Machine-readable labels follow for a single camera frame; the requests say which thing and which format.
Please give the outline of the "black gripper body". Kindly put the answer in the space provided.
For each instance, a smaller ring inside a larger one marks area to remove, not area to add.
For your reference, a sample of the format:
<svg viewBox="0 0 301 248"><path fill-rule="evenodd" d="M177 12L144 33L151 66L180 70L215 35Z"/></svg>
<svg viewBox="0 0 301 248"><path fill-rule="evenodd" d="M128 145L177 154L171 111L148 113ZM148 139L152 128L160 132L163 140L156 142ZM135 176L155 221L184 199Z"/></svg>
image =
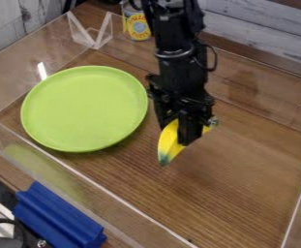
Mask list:
<svg viewBox="0 0 301 248"><path fill-rule="evenodd" d="M208 74L216 70L217 62L209 67L208 50L212 46L195 41L192 50L185 53L157 53L159 73L149 74L149 95L173 97L181 109L212 110L215 100L205 90Z"/></svg>

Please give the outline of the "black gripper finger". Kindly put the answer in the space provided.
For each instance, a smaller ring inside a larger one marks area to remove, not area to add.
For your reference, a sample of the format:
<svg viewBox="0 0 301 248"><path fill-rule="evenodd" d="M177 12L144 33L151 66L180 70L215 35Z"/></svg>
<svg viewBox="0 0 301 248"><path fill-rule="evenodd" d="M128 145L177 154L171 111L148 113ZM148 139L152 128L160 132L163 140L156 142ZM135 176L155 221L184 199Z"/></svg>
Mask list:
<svg viewBox="0 0 301 248"><path fill-rule="evenodd" d="M176 99L168 95L161 97L153 96L152 101L159 126L160 129L164 129L164 127L177 118L177 102Z"/></svg>
<svg viewBox="0 0 301 248"><path fill-rule="evenodd" d="M187 109L179 111L177 139L183 145L189 145L201 137L203 129L211 126L213 117L209 108Z"/></svg>

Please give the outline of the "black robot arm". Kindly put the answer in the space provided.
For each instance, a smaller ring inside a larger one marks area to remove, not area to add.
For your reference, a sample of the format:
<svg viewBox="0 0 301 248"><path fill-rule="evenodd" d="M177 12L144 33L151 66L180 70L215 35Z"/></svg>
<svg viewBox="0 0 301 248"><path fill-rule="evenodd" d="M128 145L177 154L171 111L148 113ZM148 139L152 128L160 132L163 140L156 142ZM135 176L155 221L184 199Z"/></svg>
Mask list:
<svg viewBox="0 0 301 248"><path fill-rule="evenodd" d="M159 73L149 74L149 95L159 125L179 122L177 142L191 144L212 124L215 99L205 90L208 74L217 64L208 58L217 55L200 38L205 28L204 12L197 0L128 0L145 14L155 39Z"/></svg>

